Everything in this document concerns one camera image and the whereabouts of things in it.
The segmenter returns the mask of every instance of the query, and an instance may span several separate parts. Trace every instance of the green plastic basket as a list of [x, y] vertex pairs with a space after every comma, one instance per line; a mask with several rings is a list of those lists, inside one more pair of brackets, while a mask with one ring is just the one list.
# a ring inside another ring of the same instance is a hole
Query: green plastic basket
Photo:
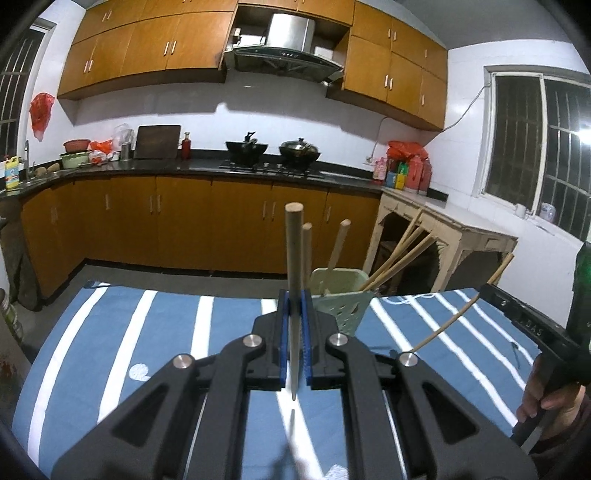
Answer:
[[[336, 318], [339, 331], [354, 336], [369, 302], [374, 297], [371, 291], [359, 291], [359, 287], [369, 278], [367, 273], [354, 268], [335, 268], [328, 278], [324, 278], [326, 268], [312, 272], [310, 292], [314, 308]], [[330, 294], [322, 296], [322, 290]]]

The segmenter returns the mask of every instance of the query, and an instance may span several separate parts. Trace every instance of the yellow detergent bottle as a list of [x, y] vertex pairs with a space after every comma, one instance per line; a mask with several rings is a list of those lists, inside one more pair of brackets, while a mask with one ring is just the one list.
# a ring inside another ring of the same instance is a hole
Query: yellow detergent bottle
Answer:
[[12, 157], [6, 160], [4, 176], [6, 178], [6, 189], [11, 190], [18, 187], [20, 183], [18, 178], [18, 157]]

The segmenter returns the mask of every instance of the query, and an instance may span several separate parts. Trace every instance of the window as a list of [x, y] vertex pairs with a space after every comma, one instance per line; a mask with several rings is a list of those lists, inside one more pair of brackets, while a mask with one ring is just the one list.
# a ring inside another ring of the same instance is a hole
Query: window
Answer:
[[485, 192], [585, 240], [591, 223], [591, 86], [542, 74], [493, 74]]
[[11, 55], [2, 60], [0, 72], [0, 155], [13, 156], [17, 150], [17, 135], [22, 101], [33, 60], [41, 45], [43, 33], [29, 29]]

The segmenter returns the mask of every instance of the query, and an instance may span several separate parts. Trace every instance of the wooden cabinet door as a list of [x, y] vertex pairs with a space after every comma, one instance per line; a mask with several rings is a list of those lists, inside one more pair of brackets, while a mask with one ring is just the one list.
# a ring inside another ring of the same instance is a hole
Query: wooden cabinet door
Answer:
[[390, 49], [391, 33], [392, 17], [390, 15], [361, 2], [355, 2], [352, 35]]
[[80, 219], [79, 204], [73, 183], [52, 188], [54, 196], [54, 220], [63, 254], [63, 272], [67, 278], [85, 258], [85, 243]]
[[351, 220], [351, 227], [341, 252], [338, 267], [362, 268], [378, 216], [379, 198], [360, 194], [329, 192], [320, 230], [320, 240], [313, 253], [314, 267], [326, 267], [335, 245], [340, 223]]
[[411, 61], [391, 54], [388, 103], [405, 112], [418, 114], [423, 70]]
[[443, 128], [447, 105], [447, 83], [423, 70], [421, 104], [418, 115], [436, 127]]
[[64, 70], [61, 74], [57, 94], [73, 92], [89, 84], [88, 67], [96, 45], [96, 37], [88, 38], [70, 48]]
[[239, 0], [238, 3], [277, 7], [284, 10], [297, 10], [299, 0]]
[[134, 24], [125, 25], [97, 35], [88, 67], [88, 85], [120, 76], [134, 28]]
[[112, 1], [108, 1], [101, 3], [96, 7], [89, 8], [84, 14], [82, 22], [80, 22], [80, 26], [78, 27], [78, 31], [74, 36], [72, 44], [76, 44], [79, 41], [90, 38], [93, 35], [98, 35], [107, 30], [109, 27], [107, 27], [106, 18], [112, 4]]
[[113, 224], [113, 199], [109, 179], [74, 183], [86, 256], [93, 260], [118, 261], [119, 239]]
[[397, 18], [392, 19], [392, 44], [394, 53], [411, 62], [425, 66], [425, 42], [427, 37]]
[[185, 8], [187, 8], [186, 0], [148, 0], [139, 19], [180, 15], [184, 13]]
[[113, 177], [113, 225], [119, 244], [118, 261], [160, 266], [155, 177]]
[[447, 50], [430, 38], [425, 40], [425, 69], [447, 81]]
[[211, 180], [157, 177], [156, 190], [161, 266], [211, 270]]
[[343, 84], [346, 90], [385, 102], [389, 73], [389, 48], [351, 36]]
[[121, 76], [165, 70], [180, 17], [174, 15], [136, 23]]
[[266, 273], [287, 273], [285, 250], [285, 206], [300, 202], [304, 205], [304, 223], [312, 224], [312, 249], [320, 236], [320, 225], [327, 190], [273, 185], [271, 210], [267, 212], [268, 234], [265, 248]]
[[174, 35], [166, 69], [217, 69], [231, 22], [230, 12], [183, 15]]
[[137, 22], [146, 6], [147, 0], [109, 0], [109, 11], [105, 18], [108, 29]]
[[212, 194], [212, 269], [263, 271], [271, 184], [214, 180]]
[[298, 12], [324, 17], [346, 25], [353, 24], [355, 0], [300, 0]]
[[46, 189], [27, 199], [21, 212], [29, 257], [43, 298], [51, 296], [67, 278], [64, 276], [54, 208], [53, 191]]
[[238, 0], [187, 0], [184, 12], [233, 12], [237, 3]]

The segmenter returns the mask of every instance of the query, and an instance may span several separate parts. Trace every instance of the black countertop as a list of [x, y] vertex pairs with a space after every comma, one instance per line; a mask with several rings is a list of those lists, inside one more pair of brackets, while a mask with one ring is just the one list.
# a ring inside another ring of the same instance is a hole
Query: black countertop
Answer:
[[[82, 167], [71, 170], [60, 170], [57, 174], [48, 174], [44, 181], [39, 181], [31, 185], [23, 185], [18, 190], [3, 190], [0, 192], [0, 200], [6, 198], [21, 198], [39, 192], [56, 183], [65, 180], [74, 180], [81, 178], [95, 178], [113, 175], [181, 175], [181, 176], [199, 176], [199, 177], [225, 177], [232, 179], [245, 180], [268, 180], [284, 184], [295, 184], [300, 186], [322, 187], [334, 190], [347, 190], [350, 192], [375, 193], [379, 195], [381, 185], [373, 183], [367, 178], [367, 172], [356, 168], [343, 168], [347, 174], [336, 172], [321, 171], [322, 178], [291, 176], [277, 173], [263, 173], [251, 171], [232, 171], [220, 168], [223, 160], [127, 160], [108, 162], [101, 166]], [[339, 166], [323, 164], [319, 162], [321, 170], [324, 167], [330, 170], [339, 170]]]

